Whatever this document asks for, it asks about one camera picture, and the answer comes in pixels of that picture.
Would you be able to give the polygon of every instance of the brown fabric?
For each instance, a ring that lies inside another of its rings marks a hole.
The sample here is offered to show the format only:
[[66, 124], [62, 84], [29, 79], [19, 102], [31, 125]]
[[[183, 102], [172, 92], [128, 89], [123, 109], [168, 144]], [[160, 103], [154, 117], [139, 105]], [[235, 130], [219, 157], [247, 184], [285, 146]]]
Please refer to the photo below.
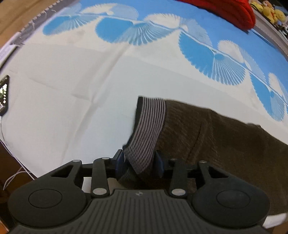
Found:
[[[165, 121], [155, 150], [190, 164], [208, 161], [262, 189], [270, 199], [269, 215], [288, 212], [288, 145], [258, 125], [177, 101], [165, 103]], [[152, 179], [147, 171], [134, 176], [150, 188], [168, 185]], [[188, 185], [195, 190], [193, 183]]]

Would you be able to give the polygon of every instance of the red fabric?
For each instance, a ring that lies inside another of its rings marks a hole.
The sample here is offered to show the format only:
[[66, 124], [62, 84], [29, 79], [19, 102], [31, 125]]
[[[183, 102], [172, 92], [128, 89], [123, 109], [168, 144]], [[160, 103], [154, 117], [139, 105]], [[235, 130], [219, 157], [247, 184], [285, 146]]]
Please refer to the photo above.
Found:
[[248, 0], [179, 0], [206, 9], [242, 30], [255, 25], [255, 15]]

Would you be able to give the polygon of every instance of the cord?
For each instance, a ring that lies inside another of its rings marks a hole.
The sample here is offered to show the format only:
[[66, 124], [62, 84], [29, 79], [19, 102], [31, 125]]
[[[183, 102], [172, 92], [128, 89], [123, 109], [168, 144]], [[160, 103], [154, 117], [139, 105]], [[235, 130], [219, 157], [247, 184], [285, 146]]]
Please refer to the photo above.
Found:
[[16, 175], [18, 175], [18, 174], [20, 174], [20, 173], [26, 173], [26, 172], [25, 172], [25, 171], [19, 171], [19, 172], [15, 173], [14, 175], [10, 176], [10, 177], [6, 180], [6, 182], [5, 182], [4, 186], [3, 186], [3, 190], [8, 186], [8, 185], [6, 186], [7, 181], [10, 180], [13, 176], [15, 177]]
[[[3, 135], [3, 131], [2, 131], [2, 116], [0, 116], [0, 128], [1, 128], [1, 134], [2, 134], [2, 137], [3, 137], [3, 141], [5, 142], [5, 138], [4, 138], [4, 135]], [[1, 139], [0, 139], [0, 142], [2, 143], [2, 145], [4, 146], [4, 148], [7, 150], [7, 152], [13, 157], [16, 159], [16, 161], [20, 164], [21, 167], [23, 167], [23, 169], [25, 170], [26, 173], [28, 173], [28, 175], [32, 178], [32, 180], [35, 180], [33, 178], [33, 176], [30, 174], [31, 172], [28, 172], [28, 170], [26, 169], [26, 167], [18, 160], [18, 158], [16, 158], [11, 152], [10, 150], [7, 148], [6, 144], [3, 142]]]
[[9, 185], [9, 184], [11, 183], [11, 181], [15, 178], [15, 176], [16, 176], [16, 174], [13, 175], [13, 177], [11, 178], [11, 180], [7, 179], [7, 180], [5, 181], [4, 186], [3, 186], [3, 190], [8, 187], [8, 185]]

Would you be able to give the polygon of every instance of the wooden floor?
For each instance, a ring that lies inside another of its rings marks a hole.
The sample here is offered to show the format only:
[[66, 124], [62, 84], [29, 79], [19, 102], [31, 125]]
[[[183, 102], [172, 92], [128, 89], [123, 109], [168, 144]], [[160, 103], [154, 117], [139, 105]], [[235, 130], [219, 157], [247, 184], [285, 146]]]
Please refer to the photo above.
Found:
[[0, 3], [0, 47], [33, 17], [57, 0], [4, 0]]

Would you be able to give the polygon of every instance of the device screen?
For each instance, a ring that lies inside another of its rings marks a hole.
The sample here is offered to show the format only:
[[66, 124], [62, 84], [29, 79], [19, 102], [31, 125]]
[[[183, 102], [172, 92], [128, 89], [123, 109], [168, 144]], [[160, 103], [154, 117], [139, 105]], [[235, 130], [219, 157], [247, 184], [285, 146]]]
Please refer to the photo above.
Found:
[[9, 76], [6, 75], [0, 81], [0, 116], [3, 116], [8, 110], [8, 86]]

